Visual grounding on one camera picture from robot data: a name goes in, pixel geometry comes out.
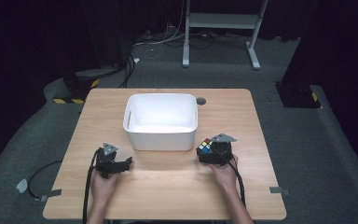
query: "white paper scrap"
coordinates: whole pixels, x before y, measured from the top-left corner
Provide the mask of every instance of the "white paper scrap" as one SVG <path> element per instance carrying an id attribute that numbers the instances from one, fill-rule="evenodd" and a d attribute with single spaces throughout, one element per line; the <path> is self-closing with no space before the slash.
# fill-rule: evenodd
<path id="1" fill-rule="evenodd" d="M 16 189 L 20 192 L 23 193 L 27 190 L 28 188 L 28 183 L 27 180 L 24 178 L 22 179 L 22 181 L 20 181 L 20 183 L 17 185 Z"/>

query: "white metal stand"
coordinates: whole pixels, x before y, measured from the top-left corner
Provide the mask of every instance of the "white metal stand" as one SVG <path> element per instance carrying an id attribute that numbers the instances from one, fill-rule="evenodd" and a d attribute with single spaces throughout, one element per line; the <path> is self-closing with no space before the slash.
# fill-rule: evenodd
<path id="1" fill-rule="evenodd" d="M 185 43 L 183 49 L 183 67 L 190 65 L 190 48 L 189 48 L 189 32 L 190 27 L 205 28 L 231 28 L 231 29 L 247 29 L 254 30 L 250 42 L 246 42 L 246 49 L 252 61 L 254 70 L 260 69 L 260 63 L 255 55 L 255 41 L 257 40 L 258 31 L 263 21 L 264 12 L 266 11 L 269 0 L 262 0 L 260 11 L 257 15 L 244 14 L 217 14 L 217 13 L 190 13 L 190 0 L 187 0 L 186 7 L 186 32 Z"/>

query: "white plastic bin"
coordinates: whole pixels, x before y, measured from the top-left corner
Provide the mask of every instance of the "white plastic bin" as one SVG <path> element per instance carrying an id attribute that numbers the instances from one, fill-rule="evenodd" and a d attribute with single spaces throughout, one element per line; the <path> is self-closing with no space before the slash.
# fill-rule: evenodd
<path id="1" fill-rule="evenodd" d="M 123 127 L 137 150 L 189 150 L 198 127 L 197 100 L 182 93 L 134 94 Z"/>

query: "tabletop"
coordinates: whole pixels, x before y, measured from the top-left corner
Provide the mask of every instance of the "tabletop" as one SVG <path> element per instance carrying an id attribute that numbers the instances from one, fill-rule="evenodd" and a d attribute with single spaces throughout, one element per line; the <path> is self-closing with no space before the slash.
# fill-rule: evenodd
<path id="1" fill-rule="evenodd" d="M 193 148 L 185 151 L 141 151 L 131 147 L 123 128 L 124 112 L 135 93 L 189 93 L 206 100 L 198 105 L 199 126 Z M 245 188 L 247 209 L 254 220 L 281 220 L 286 210 L 269 151 L 245 89 L 94 89 L 81 112 L 48 198 L 45 218 L 82 218 L 84 189 L 93 153 L 107 142 L 118 147 L 116 161 L 133 157 L 122 173 L 106 219 L 227 220 L 229 213 L 208 166 L 199 163 L 196 148 L 207 137 L 225 133 L 237 138 L 232 151 Z M 92 196 L 89 196 L 89 209 Z"/>

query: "gray floor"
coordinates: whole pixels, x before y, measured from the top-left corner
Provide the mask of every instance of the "gray floor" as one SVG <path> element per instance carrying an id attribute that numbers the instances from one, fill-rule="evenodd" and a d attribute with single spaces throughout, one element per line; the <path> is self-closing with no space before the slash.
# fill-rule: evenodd
<path id="1" fill-rule="evenodd" d="M 199 40 L 191 43 L 199 48 L 206 45 Z M 284 197 L 287 218 L 278 222 L 358 223 L 358 158 L 323 89 L 312 86 L 323 108 L 300 109 L 283 107 L 274 87 L 275 81 L 282 80 L 296 45 L 296 41 L 257 40 L 259 71 L 252 68 L 243 42 L 191 49 L 188 68 L 181 66 L 182 48 L 134 47 L 131 54 L 140 61 L 128 88 L 249 89 L 278 182 L 291 192 Z M 98 88 L 117 88 L 123 80 L 124 71 L 101 78 Z M 45 203 L 16 190 L 23 178 L 63 158 L 83 105 L 52 103 L 53 96 L 63 94 L 61 85 L 56 80 L 46 86 L 48 102 L 24 123 L 0 156 L 0 223 L 80 223 L 44 219 Z M 48 192 L 58 169 L 57 164 L 41 172 L 33 181 L 33 191 Z"/>

